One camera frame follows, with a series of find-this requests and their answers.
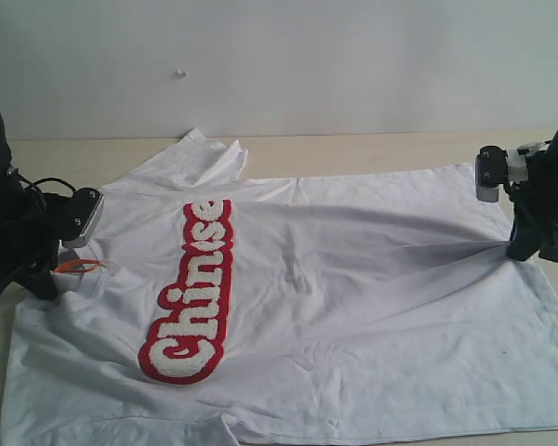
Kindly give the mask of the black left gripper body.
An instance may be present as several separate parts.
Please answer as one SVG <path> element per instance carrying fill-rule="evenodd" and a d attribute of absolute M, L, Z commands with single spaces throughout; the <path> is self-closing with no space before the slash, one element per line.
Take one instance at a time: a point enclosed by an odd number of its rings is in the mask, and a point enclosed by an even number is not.
<path fill-rule="evenodd" d="M 21 187 L 0 190 L 0 297 L 27 260 L 42 253 L 57 255 L 58 220 L 69 199 Z"/>

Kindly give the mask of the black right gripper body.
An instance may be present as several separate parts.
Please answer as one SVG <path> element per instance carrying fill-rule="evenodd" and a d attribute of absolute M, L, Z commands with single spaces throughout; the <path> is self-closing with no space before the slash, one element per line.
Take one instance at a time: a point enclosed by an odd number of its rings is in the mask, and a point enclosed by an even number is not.
<path fill-rule="evenodd" d="M 513 206 L 511 240 L 532 230 L 544 242 L 558 242 L 558 175 L 546 151 L 526 158 L 528 180 L 512 181 L 507 193 Z"/>

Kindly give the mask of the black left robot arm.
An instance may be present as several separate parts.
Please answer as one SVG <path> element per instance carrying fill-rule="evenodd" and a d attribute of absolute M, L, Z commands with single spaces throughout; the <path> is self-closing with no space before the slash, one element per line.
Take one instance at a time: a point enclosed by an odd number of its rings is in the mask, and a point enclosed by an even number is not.
<path fill-rule="evenodd" d="M 24 187 L 12 164 L 0 113 L 0 296 L 16 283 L 41 300 L 58 291 L 51 271 L 60 245 L 58 219 L 67 197 L 43 193 L 30 183 Z"/>

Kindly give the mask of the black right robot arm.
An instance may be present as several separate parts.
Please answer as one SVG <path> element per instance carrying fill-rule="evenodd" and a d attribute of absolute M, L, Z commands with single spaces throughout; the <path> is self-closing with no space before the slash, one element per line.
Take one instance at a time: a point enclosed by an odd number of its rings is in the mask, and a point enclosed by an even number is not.
<path fill-rule="evenodd" d="M 527 158 L 528 180 L 510 188 L 513 225 L 507 256 L 558 262 L 558 129 L 545 151 Z"/>

